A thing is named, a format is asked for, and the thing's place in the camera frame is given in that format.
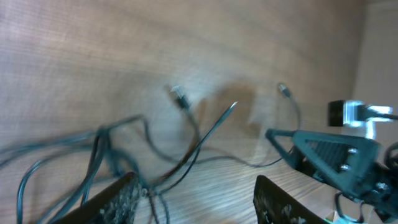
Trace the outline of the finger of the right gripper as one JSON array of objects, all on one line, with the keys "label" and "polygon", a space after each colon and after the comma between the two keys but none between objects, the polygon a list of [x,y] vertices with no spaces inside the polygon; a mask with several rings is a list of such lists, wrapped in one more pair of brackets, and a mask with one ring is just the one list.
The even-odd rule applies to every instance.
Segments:
[{"label": "finger of the right gripper", "polygon": [[[273,145],[276,151],[279,153],[281,158],[295,170],[305,170],[307,163],[304,161],[305,154],[303,153],[300,146],[296,143],[295,137],[299,134],[304,133],[302,130],[288,131],[283,129],[270,128],[266,131],[265,137]],[[277,136],[290,137],[293,140],[293,146],[290,151],[286,151],[281,144],[276,140]]]}]

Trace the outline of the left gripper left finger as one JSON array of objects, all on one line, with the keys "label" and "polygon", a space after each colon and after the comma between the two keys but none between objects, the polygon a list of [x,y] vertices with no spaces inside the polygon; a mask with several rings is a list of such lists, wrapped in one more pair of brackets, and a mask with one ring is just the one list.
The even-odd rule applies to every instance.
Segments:
[{"label": "left gripper left finger", "polygon": [[58,220],[55,224],[134,223],[142,187],[135,172],[129,172],[102,192]]}]

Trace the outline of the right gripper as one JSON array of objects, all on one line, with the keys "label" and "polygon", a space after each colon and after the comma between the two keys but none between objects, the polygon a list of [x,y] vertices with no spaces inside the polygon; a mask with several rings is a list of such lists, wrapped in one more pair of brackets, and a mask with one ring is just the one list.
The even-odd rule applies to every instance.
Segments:
[{"label": "right gripper", "polygon": [[397,221],[397,171],[376,163],[380,144],[341,134],[295,131],[303,161],[295,169],[374,207],[383,223]]}]

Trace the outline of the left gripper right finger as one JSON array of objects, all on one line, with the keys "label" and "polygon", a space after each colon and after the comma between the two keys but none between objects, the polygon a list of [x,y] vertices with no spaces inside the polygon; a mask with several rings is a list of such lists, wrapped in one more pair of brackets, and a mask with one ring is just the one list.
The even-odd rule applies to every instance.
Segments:
[{"label": "left gripper right finger", "polygon": [[327,224],[264,175],[256,177],[253,204],[258,224]]}]

